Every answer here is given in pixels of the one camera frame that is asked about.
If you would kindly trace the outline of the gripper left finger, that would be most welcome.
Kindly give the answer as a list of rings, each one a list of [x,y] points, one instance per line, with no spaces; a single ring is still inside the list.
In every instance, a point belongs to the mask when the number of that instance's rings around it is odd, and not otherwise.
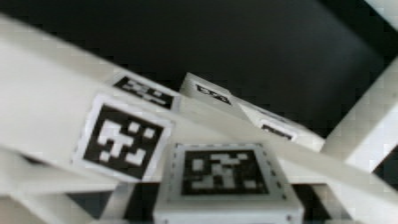
[[[100,218],[89,224],[155,224],[159,182],[121,183],[111,194]]]

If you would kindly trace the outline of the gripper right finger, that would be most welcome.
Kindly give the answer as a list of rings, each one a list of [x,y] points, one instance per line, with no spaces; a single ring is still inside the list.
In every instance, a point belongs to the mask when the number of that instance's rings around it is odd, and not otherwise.
[[[354,220],[327,184],[295,184],[304,205],[304,224],[329,224]]]

